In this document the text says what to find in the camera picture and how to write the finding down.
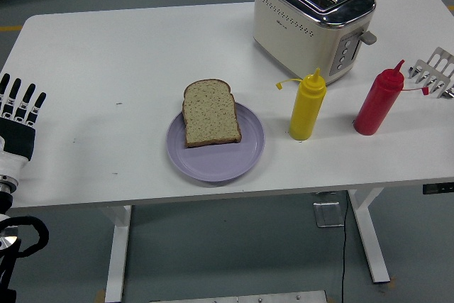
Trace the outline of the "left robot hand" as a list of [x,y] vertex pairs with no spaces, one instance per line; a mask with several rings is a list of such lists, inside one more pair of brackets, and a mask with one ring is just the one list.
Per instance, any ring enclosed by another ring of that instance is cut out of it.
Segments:
[[17,100],[22,80],[11,80],[6,73],[1,78],[1,190],[14,192],[20,172],[31,161],[35,144],[35,122],[46,99],[38,95],[32,104],[35,84],[25,90],[22,100]]

